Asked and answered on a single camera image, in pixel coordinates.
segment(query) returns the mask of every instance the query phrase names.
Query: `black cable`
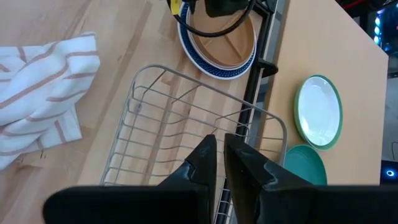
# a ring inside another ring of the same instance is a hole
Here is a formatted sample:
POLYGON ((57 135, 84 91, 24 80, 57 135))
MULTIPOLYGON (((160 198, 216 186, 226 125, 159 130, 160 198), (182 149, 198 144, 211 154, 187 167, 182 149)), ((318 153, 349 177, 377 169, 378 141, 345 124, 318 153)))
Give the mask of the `black cable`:
MULTIPOLYGON (((187 30, 189 30, 191 33, 195 35, 199 35, 201 37, 219 37, 222 35, 229 34, 230 32, 234 31, 239 25, 242 24, 242 22, 249 16, 249 13, 252 11, 254 7, 254 3, 256 0, 250 0, 249 6, 246 8, 245 12, 242 14, 242 16, 229 28, 226 28, 225 30, 219 31, 219 32, 214 32, 214 33, 206 33, 202 32, 199 30, 196 30, 195 28, 191 27, 185 21, 182 21, 181 17, 179 15, 174 15, 174 18, 177 20, 178 23, 181 24, 181 26, 184 26, 187 30)), ((170 0, 167 0, 167 4, 170 7, 170 0)))
POLYGON ((392 159, 393 159, 393 160, 396 159, 396 157, 394 156, 394 148, 393 148, 394 143, 398 144, 398 142, 392 142, 392 143, 391 143, 391 152, 392 152, 392 159))

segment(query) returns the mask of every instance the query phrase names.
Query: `wire dish rack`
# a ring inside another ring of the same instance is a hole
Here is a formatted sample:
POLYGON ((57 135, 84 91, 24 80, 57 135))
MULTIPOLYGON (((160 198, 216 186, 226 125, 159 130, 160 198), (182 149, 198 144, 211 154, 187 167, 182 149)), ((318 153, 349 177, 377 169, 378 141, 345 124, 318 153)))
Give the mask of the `wire dish rack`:
POLYGON ((244 128, 244 134, 236 135, 268 158, 278 158, 276 162, 283 165, 287 131, 280 118, 190 75, 162 65, 148 65, 136 73, 131 83, 101 184, 157 185, 182 164, 207 134, 214 134, 219 198, 215 215, 226 216, 230 223, 232 206, 226 213, 218 212, 222 203, 232 205, 221 200, 222 192, 228 191, 224 188, 223 139, 225 133, 235 133, 237 128, 244 128), (257 136, 258 125, 238 122, 243 112, 251 117, 259 114, 267 123, 278 122, 278 137, 257 136), (279 147, 262 149, 264 141, 278 142, 279 147))

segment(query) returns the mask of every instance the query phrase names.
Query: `butcher block table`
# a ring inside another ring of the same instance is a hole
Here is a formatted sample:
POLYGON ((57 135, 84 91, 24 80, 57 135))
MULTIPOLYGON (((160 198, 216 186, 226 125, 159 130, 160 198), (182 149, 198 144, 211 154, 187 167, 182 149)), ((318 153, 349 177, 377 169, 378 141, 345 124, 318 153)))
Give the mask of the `butcher block table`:
MULTIPOLYGON (((284 120, 288 148, 303 144, 294 123, 294 96, 309 76, 326 76, 343 104, 340 139, 329 151, 318 151, 328 184, 379 184, 388 56, 335 1, 290 1, 286 10, 279 72, 270 80, 266 109, 284 120)), ((267 121, 263 136, 278 128, 267 121)), ((261 142, 264 149, 276 145, 261 142)))
MULTIPOLYGON (((23 155, 0 171, 1 224, 41 223, 43 202, 52 193, 76 184, 100 183, 132 79, 140 68, 165 65, 239 99, 244 98, 250 81, 250 71, 231 81, 199 71, 182 49, 177 22, 165 1, 0 0, 0 6, 0 45, 41 45, 93 31, 101 59, 88 93, 76 104, 83 139, 23 155)), ((262 17, 254 11, 250 16, 259 34, 262 17)), ((259 86, 259 72, 251 80, 252 95, 259 86)), ((162 77, 161 84, 176 91, 186 88, 173 76, 162 77)), ((226 103, 225 98, 201 90, 192 98, 221 114, 241 108, 239 102, 226 103)), ((140 183, 142 176, 125 182, 140 183)))

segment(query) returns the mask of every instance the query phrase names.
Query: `white towel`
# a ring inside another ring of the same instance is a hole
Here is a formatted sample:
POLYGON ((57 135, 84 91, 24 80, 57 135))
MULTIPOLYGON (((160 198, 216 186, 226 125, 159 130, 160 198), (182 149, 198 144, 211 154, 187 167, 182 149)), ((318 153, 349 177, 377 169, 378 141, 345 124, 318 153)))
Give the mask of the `white towel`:
POLYGON ((75 103, 99 66, 94 33, 0 47, 0 170, 20 154, 81 138, 75 103))

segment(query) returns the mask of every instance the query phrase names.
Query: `black metal bar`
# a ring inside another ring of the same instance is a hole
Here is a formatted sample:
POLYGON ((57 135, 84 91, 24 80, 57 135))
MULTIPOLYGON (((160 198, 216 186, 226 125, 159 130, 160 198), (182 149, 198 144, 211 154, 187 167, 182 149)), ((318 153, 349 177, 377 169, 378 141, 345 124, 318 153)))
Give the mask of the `black metal bar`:
MULTIPOLYGON (((271 13, 269 13, 264 5, 260 1, 256 1, 253 10, 262 16, 261 28, 260 33, 257 39, 257 52, 254 57, 254 63, 251 65, 251 70, 249 73, 248 83, 246 84, 246 91, 244 93, 244 101, 249 103, 255 103, 254 99, 256 97, 256 88, 258 81, 260 79, 260 72, 261 72, 261 63, 259 63, 260 59, 264 56, 266 51, 266 43, 269 34, 269 29, 271 26, 271 13)), ((239 115, 239 122, 243 124, 247 124, 250 121, 250 110, 245 110, 247 108, 246 105, 242 105, 243 112, 239 115)), ((239 126, 236 128, 235 133, 245 135, 246 133, 245 126, 239 126)), ((224 181, 224 189, 228 189, 228 184, 226 180, 224 181)), ((221 201, 229 202, 231 200, 231 193, 227 190, 223 190, 221 193, 221 201)), ((218 214, 228 214, 229 204, 220 202, 218 207, 218 214)), ((225 224, 226 223, 226 215, 216 215, 216 224, 225 224)))
POLYGON ((260 68, 263 68, 261 78, 268 77, 270 75, 275 75, 279 68, 275 64, 271 62, 267 62, 266 60, 260 58, 257 62, 260 68))

